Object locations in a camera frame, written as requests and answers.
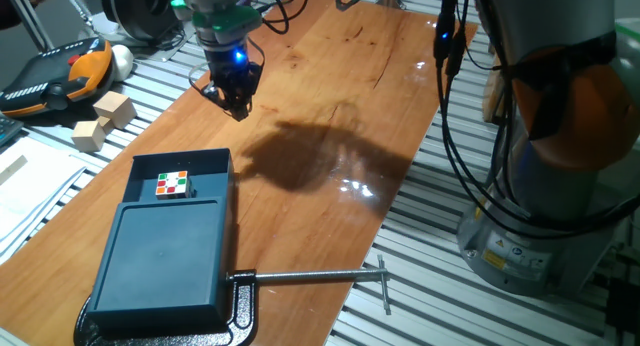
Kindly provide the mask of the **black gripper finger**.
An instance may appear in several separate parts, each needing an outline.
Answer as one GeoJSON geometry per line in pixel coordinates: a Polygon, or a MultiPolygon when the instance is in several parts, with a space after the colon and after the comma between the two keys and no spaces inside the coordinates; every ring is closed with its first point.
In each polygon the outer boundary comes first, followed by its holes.
{"type": "Polygon", "coordinates": [[[249,116],[251,109],[251,95],[245,89],[238,89],[233,101],[233,117],[242,121],[249,116]]]}
{"type": "Polygon", "coordinates": [[[222,109],[228,116],[232,117],[233,119],[241,118],[240,108],[237,105],[236,100],[231,96],[225,94],[224,91],[219,87],[216,87],[212,84],[206,85],[202,89],[202,94],[205,98],[222,109]]]}

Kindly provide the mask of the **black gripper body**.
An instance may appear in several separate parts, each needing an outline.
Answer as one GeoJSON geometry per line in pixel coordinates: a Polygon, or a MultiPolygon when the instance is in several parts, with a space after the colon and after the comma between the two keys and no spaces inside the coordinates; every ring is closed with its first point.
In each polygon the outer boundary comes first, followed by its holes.
{"type": "Polygon", "coordinates": [[[210,71],[209,84],[219,87],[234,99],[238,89],[245,89],[251,101],[257,91],[264,62],[251,61],[248,47],[253,46],[261,56],[264,52],[250,38],[244,37],[229,44],[216,44],[205,49],[210,71]]]}

